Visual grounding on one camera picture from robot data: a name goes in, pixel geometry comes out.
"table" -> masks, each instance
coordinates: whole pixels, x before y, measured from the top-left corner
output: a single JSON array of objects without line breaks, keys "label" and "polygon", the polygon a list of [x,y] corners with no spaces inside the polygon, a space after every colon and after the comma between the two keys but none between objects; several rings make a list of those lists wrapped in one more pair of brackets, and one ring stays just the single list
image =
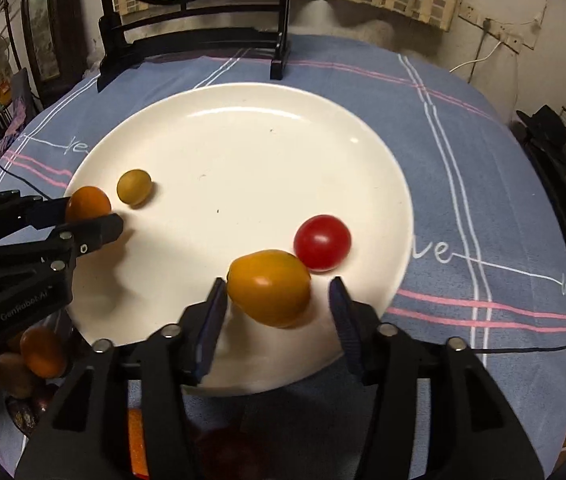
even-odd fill
[{"label": "table", "polygon": [[[89,76],[41,113],[2,165],[61,196],[85,155],[125,118],[162,98],[226,82],[268,82],[265,60],[239,51],[145,62],[103,92]],[[297,36],[284,84],[322,95],[387,143],[410,186],[412,259],[384,320],[415,338],[458,335],[489,349],[484,364],[550,473],[566,434],[566,248],[532,166],[486,99],[447,71],[352,40]],[[0,170],[0,190],[32,194]],[[25,230],[9,240],[31,240]],[[425,470],[428,384],[419,385],[413,474]],[[204,429],[237,415],[268,449],[277,480],[353,477],[374,388],[343,360],[285,388],[250,397],[188,397]],[[0,460],[13,472],[22,439],[0,421]]]}]

